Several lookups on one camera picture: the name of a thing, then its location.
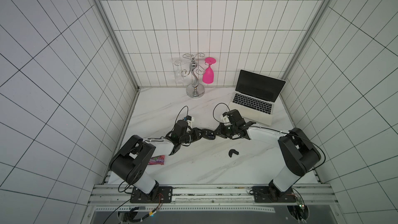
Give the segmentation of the silver laptop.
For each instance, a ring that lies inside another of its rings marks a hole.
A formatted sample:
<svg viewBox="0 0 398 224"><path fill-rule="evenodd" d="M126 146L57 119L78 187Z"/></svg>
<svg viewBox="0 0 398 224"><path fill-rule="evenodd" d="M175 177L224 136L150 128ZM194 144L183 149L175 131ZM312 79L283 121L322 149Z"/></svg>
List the silver laptop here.
<svg viewBox="0 0 398 224"><path fill-rule="evenodd" d="M240 70L229 109L238 110L244 118L271 125L274 105L286 81L246 70Z"/></svg>

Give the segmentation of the black mouse battery cover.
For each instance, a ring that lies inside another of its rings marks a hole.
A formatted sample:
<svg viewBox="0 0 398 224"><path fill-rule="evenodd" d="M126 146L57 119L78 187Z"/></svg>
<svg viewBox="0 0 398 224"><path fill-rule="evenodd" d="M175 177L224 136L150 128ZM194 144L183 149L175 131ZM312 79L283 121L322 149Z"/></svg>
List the black mouse battery cover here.
<svg viewBox="0 0 398 224"><path fill-rule="evenodd" d="M230 149L229 152L228 152L228 155L229 155L230 158L232 158L233 155L237 155L238 156L239 152L237 150L235 150L235 149Z"/></svg>

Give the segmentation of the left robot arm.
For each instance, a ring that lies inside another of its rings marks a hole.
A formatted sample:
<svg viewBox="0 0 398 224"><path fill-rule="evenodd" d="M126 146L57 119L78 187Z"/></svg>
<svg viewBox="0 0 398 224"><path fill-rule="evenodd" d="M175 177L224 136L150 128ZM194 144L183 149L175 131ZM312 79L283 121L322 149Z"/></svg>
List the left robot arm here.
<svg viewBox="0 0 398 224"><path fill-rule="evenodd" d="M133 186L131 199L154 202L159 196L159 183L146 173L151 158L171 156L182 145L190 145L204 136L205 130L192 128L186 120L178 120L171 131L161 138L131 136L112 157L109 169L119 176L127 187Z"/></svg>

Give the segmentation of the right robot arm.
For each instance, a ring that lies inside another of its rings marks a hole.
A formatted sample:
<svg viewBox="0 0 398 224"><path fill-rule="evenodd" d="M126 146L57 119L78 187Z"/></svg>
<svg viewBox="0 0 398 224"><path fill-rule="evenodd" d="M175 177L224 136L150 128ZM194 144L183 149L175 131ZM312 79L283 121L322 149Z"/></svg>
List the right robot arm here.
<svg viewBox="0 0 398 224"><path fill-rule="evenodd" d="M266 141L273 132L277 139L285 165L263 191L252 189L254 196L268 197L270 201L278 202L284 195L292 192L293 185L314 170L324 157L323 150L310 141L299 128L278 131L257 126L254 121L246 122L237 110L226 112L223 117L226 120L220 122L215 130L215 135L221 138Z"/></svg>

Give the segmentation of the black wireless mouse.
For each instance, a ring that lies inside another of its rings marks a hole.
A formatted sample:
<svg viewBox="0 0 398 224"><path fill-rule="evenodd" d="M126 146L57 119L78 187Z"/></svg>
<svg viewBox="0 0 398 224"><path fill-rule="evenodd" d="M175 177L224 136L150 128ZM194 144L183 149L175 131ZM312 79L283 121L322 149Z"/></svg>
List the black wireless mouse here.
<svg viewBox="0 0 398 224"><path fill-rule="evenodd" d="M214 131L212 131L210 129L202 129L201 136L202 136L202 138L207 139L207 140L215 140L216 139L216 135L215 135Z"/></svg>

